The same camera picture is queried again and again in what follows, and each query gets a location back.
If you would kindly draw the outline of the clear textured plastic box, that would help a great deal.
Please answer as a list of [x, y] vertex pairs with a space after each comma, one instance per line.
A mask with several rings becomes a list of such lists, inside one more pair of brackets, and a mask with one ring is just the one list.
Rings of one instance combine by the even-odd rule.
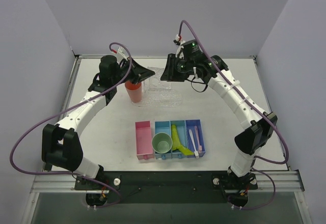
[[164, 68], [159, 68], [159, 67], [147, 67], [147, 68], [149, 70], [154, 71], [155, 74], [150, 78], [146, 79], [144, 82], [142, 82], [143, 92], [172, 89], [172, 84], [170, 82], [160, 80], [164, 72]]

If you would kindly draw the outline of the orange plastic cup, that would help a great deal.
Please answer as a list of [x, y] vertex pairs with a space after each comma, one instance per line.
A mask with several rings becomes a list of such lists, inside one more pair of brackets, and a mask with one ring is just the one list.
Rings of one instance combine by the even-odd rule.
[[130, 81], [125, 82], [125, 88], [133, 103], [138, 103], [142, 99], [142, 83], [133, 84]]

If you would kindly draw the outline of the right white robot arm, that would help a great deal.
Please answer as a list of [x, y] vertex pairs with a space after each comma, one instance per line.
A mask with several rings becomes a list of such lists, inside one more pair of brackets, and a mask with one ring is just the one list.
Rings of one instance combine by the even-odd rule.
[[274, 113], [268, 114], [255, 104], [218, 55], [208, 58], [196, 40], [174, 43], [178, 49], [176, 53], [168, 55], [160, 79], [184, 82], [189, 76], [199, 78], [225, 101], [243, 128], [243, 132], [234, 139], [238, 150], [229, 172], [238, 178], [244, 177], [251, 171], [255, 163], [254, 157], [271, 137], [277, 116]]

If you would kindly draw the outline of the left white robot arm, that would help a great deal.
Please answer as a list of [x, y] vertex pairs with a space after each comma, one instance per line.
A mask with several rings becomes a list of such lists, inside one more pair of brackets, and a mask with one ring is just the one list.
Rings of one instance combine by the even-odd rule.
[[84, 157], [79, 136], [96, 114], [111, 102], [118, 85], [127, 81], [138, 85], [153, 75], [154, 71], [139, 65], [134, 59], [103, 56], [99, 72], [94, 76], [81, 106], [56, 124], [47, 124], [43, 128], [42, 161], [85, 176], [91, 188], [101, 188], [104, 175], [100, 173], [100, 165]]

